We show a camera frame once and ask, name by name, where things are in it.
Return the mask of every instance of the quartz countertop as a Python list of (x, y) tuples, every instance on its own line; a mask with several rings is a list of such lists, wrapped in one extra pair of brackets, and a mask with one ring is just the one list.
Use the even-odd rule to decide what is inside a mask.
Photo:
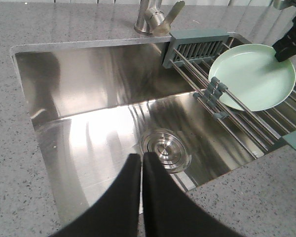
[[(272, 7), (186, 6), (172, 27), (221, 28), (270, 45), (296, 13), (293, 8), (284, 11), (280, 15)], [(11, 47), (139, 38), (133, 30), (137, 14), (137, 5), (0, 2), (0, 236), (47, 236), (60, 228)], [(282, 147), (188, 196), (246, 236), (296, 237), (296, 151)], [(143, 236), (142, 216), (139, 230)]]

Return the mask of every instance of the light green plate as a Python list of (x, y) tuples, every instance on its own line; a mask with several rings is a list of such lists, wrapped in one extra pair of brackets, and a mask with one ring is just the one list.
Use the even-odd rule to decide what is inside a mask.
[[(217, 77), (251, 111), (272, 108), (289, 96), (296, 81), (291, 61), (279, 63), (274, 55), (275, 50), (263, 44), (231, 48), (215, 60), (209, 79)], [(243, 110), (225, 93), (220, 101)]]

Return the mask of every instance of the stainless steel sink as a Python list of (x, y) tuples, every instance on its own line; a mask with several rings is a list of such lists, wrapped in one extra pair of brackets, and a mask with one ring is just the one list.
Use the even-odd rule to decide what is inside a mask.
[(254, 159), (161, 66), (167, 42), (123, 42), (13, 56), (63, 224), (105, 192), (129, 153), (157, 152), (184, 191)]

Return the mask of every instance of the black object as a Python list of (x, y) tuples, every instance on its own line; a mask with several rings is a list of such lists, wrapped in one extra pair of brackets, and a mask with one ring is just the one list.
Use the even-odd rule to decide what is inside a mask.
[(146, 237), (241, 237), (192, 202), (156, 153), (145, 153), (143, 205)]
[(141, 160), (130, 154), (103, 196), (75, 221), (50, 237), (136, 237)]
[(273, 48), (276, 51), (275, 58), (279, 62), (283, 62), (296, 55), (296, 17), (294, 17), (293, 23), (293, 27), (284, 35), (284, 37), (273, 45)]
[[(50, 237), (137, 236), (141, 161), (130, 154), (104, 195)], [(175, 184), (156, 153), (145, 153), (143, 206), (146, 237), (241, 237), (194, 204)]]

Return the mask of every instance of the sink drain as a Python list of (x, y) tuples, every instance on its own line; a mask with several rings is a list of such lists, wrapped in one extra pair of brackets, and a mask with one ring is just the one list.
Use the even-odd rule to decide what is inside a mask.
[(142, 137), (141, 149), (143, 153), (156, 152), (169, 173), (183, 171), (190, 162), (183, 143), (168, 130), (146, 132)]

